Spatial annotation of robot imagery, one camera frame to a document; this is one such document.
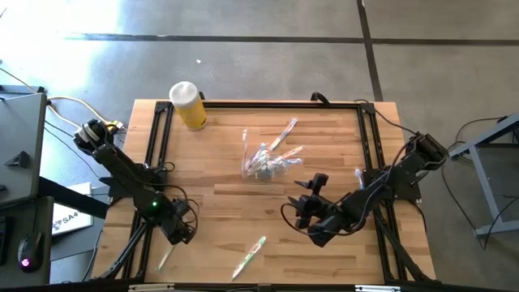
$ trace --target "wooden table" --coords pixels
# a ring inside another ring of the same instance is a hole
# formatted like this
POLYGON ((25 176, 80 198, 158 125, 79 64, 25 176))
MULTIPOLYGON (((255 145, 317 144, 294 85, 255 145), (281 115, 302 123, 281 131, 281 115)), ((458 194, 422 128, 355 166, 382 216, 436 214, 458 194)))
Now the wooden table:
MULTIPOLYGON (((124 152, 144 161, 156 100, 136 100, 124 152)), ((393 102, 375 103, 389 120, 399 123, 393 102)), ((378 117, 386 161, 392 161, 403 145, 401 130, 378 117)), ((161 272, 156 271, 169 247, 155 229, 146 282, 230 282, 236 265, 263 235, 267 242, 236 282, 298 284, 377 284, 383 282, 375 224, 348 237, 336 236, 324 248, 290 229, 280 206, 286 196, 310 194, 293 183, 309 180, 315 172, 329 175, 321 194, 335 200, 358 188, 355 168, 364 168, 358 118, 348 109, 208 109, 208 125, 188 131, 174 115, 167 161, 176 165, 169 182, 183 187, 200 204, 199 229, 188 244, 179 244, 161 272), (272 182, 245 181, 240 175, 242 130, 250 144, 272 142, 290 118, 298 123, 277 149, 278 153, 304 145, 297 155, 304 159, 285 176, 272 182)), ((166 195, 179 195, 174 189, 166 195)), ((426 275, 435 278, 427 237, 418 211, 407 202, 396 202, 401 242, 426 275)), ((131 199, 119 201, 108 211, 93 276, 101 275, 127 244, 134 208, 131 199)), ((395 260, 388 249, 393 274, 395 260)), ((139 261, 136 248, 134 270, 139 261)))

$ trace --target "black metal frame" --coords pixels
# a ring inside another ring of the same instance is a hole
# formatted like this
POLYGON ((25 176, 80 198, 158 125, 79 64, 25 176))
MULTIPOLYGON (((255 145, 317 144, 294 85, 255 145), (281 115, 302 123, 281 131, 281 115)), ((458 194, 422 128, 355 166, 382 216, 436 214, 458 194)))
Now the black metal frame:
MULTIPOLYGON (((163 165, 165 163, 165 153, 166 149, 168 147, 168 141, 169 141, 169 130, 171 129, 171 123, 173 121, 173 104, 169 101, 158 101, 155 104, 155 110, 153 115, 153 121, 152 121, 152 129, 150 131, 149 140, 148 140, 148 148, 146 149, 146 157, 144 158, 144 164, 150 167, 152 165, 153 160, 153 152, 155 150, 155 143, 157 140, 157 133, 158 133, 158 127, 159 122, 161 120, 161 115, 163 113, 166 114, 165 117, 165 125, 164 125, 164 131, 162 133, 162 141, 161 141, 161 149, 159 152, 158 157, 158 164, 157 165, 163 165)), ((130 238, 134 235, 134 232, 139 228, 141 224, 142 218, 137 212, 134 212, 133 215, 133 221, 131 223, 131 229, 130 229, 130 238)), ((144 235, 143 240, 143 246, 142 251, 140 254, 140 260, 139 260, 139 269, 137 271, 137 274, 135 275, 136 278, 139 278, 141 280, 144 280, 144 277, 146 275, 146 268, 148 267, 148 257, 149 257, 149 249, 152 241, 152 234, 153 234, 153 228, 148 227, 146 229, 146 234, 144 235)), ((131 274, 131 266, 133 264, 133 255, 134 251, 130 253, 128 256, 127 262, 124 264, 122 268, 122 279, 130 278, 131 274)))
MULTIPOLYGON (((358 127, 359 127, 359 131, 360 131, 360 136, 361 136, 362 150, 363 150, 363 154, 364 154, 364 161, 366 163, 366 169, 375 170, 373 168, 373 164, 371 161, 370 141, 368 140, 366 121, 364 118, 364 114, 368 114, 369 121, 371 124, 371 131, 373 134, 373 142, 375 145, 375 153, 376 153, 376 157, 377 157, 378 166, 381 167, 385 164, 384 163, 384 152, 382 150, 382 142, 380 140, 379 128, 378 128, 378 124, 377 124, 376 116, 375 116, 376 113, 368 112, 368 111, 364 110, 363 104, 360 104, 360 103, 330 103, 326 99, 326 97, 324 97, 322 94, 320 94, 318 92, 314 92, 312 94, 311 101, 320 101, 320 102, 308 103, 305 101, 304 102, 297 102, 297 101, 294 101, 294 102, 216 101, 216 102, 204 102, 204 106, 209 109, 211 109, 211 108, 241 108, 241 109, 254 108, 254 109, 332 109, 332 110, 345 109, 345 110, 355 110, 355 112, 357 113, 357 116, 358 116, 358 127)), ((159 155, 158 161, 159 161, 159 165, 161 163, 165 162, 164 161, 165 150, 166 150, 166 147, 168 144, 169 130, 171 128, 174 107, 168 101, 158 101, 156 103, 156 107, 155 107, 155 113, 154 113, 153 121, 152 121, 152 129, 150 131, 150 136, 149 136, 149 141, 148 141, 148 149, 146 151, 145 163, 148 166, 151 166, 151 164, 152 164, 152 155, 153 155, 153 152, 155 149, 155 143, 157 140, 158 125, 159 125, 159 121, 161 118, 161 114, 164 112, 167 113, 167 116, 166 116, 164 132, 162 135, 161 150, 160 150, 160 155, 159 155)), ((389 228, 392 232, 394 232, 394 234, 398 238, 396 216, 395 216, 394 208, 391 204, 388 204, 387 212, 388 212, 387 222, 389 224, 389 228)), ((141 222, 140 216, 137 213, 135 213, 134 220, 132 222, 130 237, 133 235, 136 228, 139 226, 140 222, 141 222)), ((384 233, 377 224, 375 224, 375 226, 376 226, 376 233, 377 233, 378 244, 379 244, 380 260, 381 260, 381 264, 382 264, 382 268, 383 268, 384 282, 394 281, 395 277, 392 275, 391 268, 389 266, 388 251, 387 251, 384 233)), ((149 250, 150 250, 150 246, 151 246, 151 236, 152 236, 152 229, 150 228, 147 230, 146 234, 144 235, 144 244, 143 244, 142 253, 141 253, 140 262, 139 262, 139 270, 138 270, 137 274, 135 275, 137 278, 139 278, 142 281, 144 281, 144 277, 146 274, 146 267, 148 264, 148 255, 149 255, 149 250)), ((122 278, 130 277, 132 262, 133 262, 133 254, 131 254, 129 256, 128 261, 124 265, 124 268, 122 270, 122 278)), ((402 264, 401 260, 398 259, 398 257, 397 257, 397 270, 398 270, 398 279, 407 280, 405 267, 402 264)), ((207 285, 204 284, 202 286, 214 287, 213 284, 207 284, 207 285)), ((228 289, 232 289, 233 287, 235 288, 235 286, 236 285, 225 286, 225 287, 228 289)), ((344 285, 344 286, 341 286, 341 285, 339 285, 339 286, 317 285, 317 286, 312 286, 312 287, 316 288, 316 289, 323 289, 323 288, 336 289, 337 287, 350 288, 351 286, 352 285, 344 285)), ((175 287, 177 287, 177 289, 178 289, 180 287, 187 287, 187 285, 176 284, 175 287)), ((290 285, 283 286, 283 289, 286 289, 289 287, 291 287, 291 286, 290 285)), ((295 285, 293 287, 297 288, 297 289, 302 288, 300 285, 295 285)))

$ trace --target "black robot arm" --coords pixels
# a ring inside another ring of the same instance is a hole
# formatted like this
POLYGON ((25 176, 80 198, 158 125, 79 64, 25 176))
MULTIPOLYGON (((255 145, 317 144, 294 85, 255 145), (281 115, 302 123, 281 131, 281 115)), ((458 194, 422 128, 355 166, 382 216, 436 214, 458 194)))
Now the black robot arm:
POLYGON ((149 225, 160 226, 171 244, 189 243, 195 235, 195 228, 182 219, 190 211, 187 200, 169 200, 162 192, 166 186, 161 177, 163 169, 134 163, 114 145, 112 128, 93 119, 81 125, 74 142, 110 172, 112 176, 101 178, 101 181, 110 186, 111 195, 114 189, 118 196, 124 194, 133 198, 140 216, 149 225))
POLYGON ((320 195, 320 188, 328 181, 326 174, 315 174, 310 182, 296 182, 312 190, 312 194, 301 195, 298 200, 289 197, 289 204, 297 210, 298 219, 293 228, 306 229, 311 241, 319 247, 324 247, 335 236, 347 236, 359 231, 366 224, 368 214, 373 211, 375 223, 395 247, 395 252, 403 259, 411 275, 417 281, 431 281, 388 230, 379 203, 381 199, 419 200, 421 196, 418 182, 428 171, 439 169, 447 159, 448 152, 430 135, 420 133, 411 137, 404 148, 405 155, 398 163, 395 160, 392 165, 385 166, 373 174, 365 171, 364 184, 368 184, 367 187, 349 192, 337 202, 320 195), (318 220, 311 224, 313 217, 318 220))

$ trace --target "white lid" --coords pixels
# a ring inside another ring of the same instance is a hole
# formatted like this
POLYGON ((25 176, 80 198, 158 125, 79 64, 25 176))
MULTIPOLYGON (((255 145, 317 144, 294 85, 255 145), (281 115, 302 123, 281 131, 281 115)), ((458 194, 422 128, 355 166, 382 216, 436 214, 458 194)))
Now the white lid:
POLYGON ((198 88, 188 81, 178 82, 169 90, 169 99, 175 107, 192 107, 198 101, 198 88))

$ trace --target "gray metal frame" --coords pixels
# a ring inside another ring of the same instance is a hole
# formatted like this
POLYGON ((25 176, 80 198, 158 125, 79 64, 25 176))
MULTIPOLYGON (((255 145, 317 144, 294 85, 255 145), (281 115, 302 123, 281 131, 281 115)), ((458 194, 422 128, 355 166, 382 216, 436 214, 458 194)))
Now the gray metal frame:
MULTIPOLYGON (((514 131, 517 127, 519 127, 519 113, 513 114, 505 120, 497 123, 491 130, 481 134, 478 138, 470 141, 469 143, 465 143, 462 146, 452 150, 448 154, 452 160, 459 158, 463 154, 471 155, 492 218, 495 220, 495 224, 492 228, 491 234, 519 230, 519 220, 503 222, 501 217, 497 218, 500 213, 500 210, 497 207, 494 193, 492 192, 491 184, 489 183, 489 176, 487 175, 483 167, 479 149, 485 147, 485 145, 488 145, 490 142, 500 138, 501 136, 506 135, 511 131, 514 131)), ((475 236, 479 237, 487 235, 490 227, 490 225, 484 225, 477 228, 475 231, 475 236)))

